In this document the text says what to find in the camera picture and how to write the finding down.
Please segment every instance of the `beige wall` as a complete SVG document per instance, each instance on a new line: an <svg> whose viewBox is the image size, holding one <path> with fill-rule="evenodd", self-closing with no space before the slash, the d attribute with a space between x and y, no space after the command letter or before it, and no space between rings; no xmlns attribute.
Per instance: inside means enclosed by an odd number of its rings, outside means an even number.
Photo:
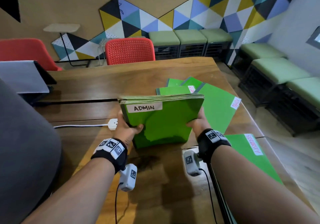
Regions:
<svg viewBox="0 0 320 224"><path fill-rule="evenodd" d="M74 34L92 39L103 31L99 8L109 0L19 0L21 23L0 9L0 39L33 37L41 39L54 60L59 60L51 42L58 33L44 32L52 23L78 23ZM155 17L182 4L186 0L127 0Z"/></svg>

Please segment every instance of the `green cushion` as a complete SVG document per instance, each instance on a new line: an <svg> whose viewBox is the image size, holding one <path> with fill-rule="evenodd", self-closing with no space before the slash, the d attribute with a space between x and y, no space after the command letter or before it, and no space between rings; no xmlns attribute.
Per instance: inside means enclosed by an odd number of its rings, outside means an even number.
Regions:
<svg viewBox="0 0 320 224"><path fill-rule="evenodd" d="M287 55L281 51L278 51L276 48L270 46L267 43L250 43L250 44L242 44L240 49L247 53L252 59L260 59L260 58L277 58L277 57L285 57Z"/></svg>
<svg viewBox="0 0 320 224"><path fill-rule="evenodd" d="M207 38L196 29L180 29L174 31L180 44L207 43Z"/></svg>
<svg viewBox="0 0 320 224"><path fill-rule="evenodd" d="M309 77L292 80L287 87L299 94L310 104L320 109L320 78Z"/></svg>
<svg viewBox="0 0 320 224"><path fill-rule="evenodd" d="M310 77L308 72L285 58L256 59L252 61L252 65L275 84L283 84L294 79Z"/></svg>
<svg viewBox="0 0 320 224"><path fill-rule="evenodd" d="M149 38L154 46L178 45L180 41L173 31L153 31L149 32Z"/></svg>
<svg viewBox="0 0 320 224"><path fill-rule="evenodd" d="M199 30L208 40L208 43L233 41L232 36L220 28Z"/></svg>

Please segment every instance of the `red chair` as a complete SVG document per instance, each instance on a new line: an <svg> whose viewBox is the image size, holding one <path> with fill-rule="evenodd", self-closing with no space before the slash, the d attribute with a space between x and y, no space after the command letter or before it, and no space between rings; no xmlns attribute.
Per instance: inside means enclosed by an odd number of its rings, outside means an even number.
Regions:
<svg viewBox="0 0 320 224"><path fill-rule="evenodd" d="M156 60L152 41L147 38L113 39L106 43L108 65Z"/></svg>
<svg viewBox="0 0 320 224"><path fill-rule="evenodd" d="M46 71L61 71L39 39L0 40L0 61L36 60Z"/></svg>

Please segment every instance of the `hand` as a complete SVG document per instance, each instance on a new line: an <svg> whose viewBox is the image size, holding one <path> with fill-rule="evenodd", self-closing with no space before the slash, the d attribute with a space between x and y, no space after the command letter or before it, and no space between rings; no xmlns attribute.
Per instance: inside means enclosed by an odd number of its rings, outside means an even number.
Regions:
<svg viewBox="0 0 320 224"><path fill-rule="evenodd" d="M118 117L118 125L117 125L117 128L115 129L113 137L121 140L128 148L130 142L134 138L134 135L142 131L143 125L140 124L136 128L129 127L125 122L125 119L123 118L123 114L121 110L118 112L117 117Z"/></svg>
<svg viewBox="0 0 320 224"><path fill-rule="evenodd" d="M188 127L192 127L193 132L195 134L195 137L198 138L198 136L208 128L211 128L209 122L207 121L207 118L205 116L205 111L203 107L201 107L198 118L195 120L192 120L186 124Z"/></svg>

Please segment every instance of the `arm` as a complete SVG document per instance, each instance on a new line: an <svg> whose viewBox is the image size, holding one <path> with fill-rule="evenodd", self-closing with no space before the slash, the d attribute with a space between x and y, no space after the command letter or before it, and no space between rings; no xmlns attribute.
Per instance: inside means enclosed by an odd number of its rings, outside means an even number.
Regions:
<svg viewBox="0 0 320 224"><path fill-rule="evenodd" d="M211 128L203 109L187 125L196 137ZM232 147L219 146L211 165L238 223L320 223L318 215L299 198Z"/></svg>
<svg viewBox="0 0 320 224"><path fill-rule="evenodd" d="M130 128L118 113L114 138L126 147L143 128ZM115 175L114 165L103 157L93 158L23 223L95 223Z"/></svg>

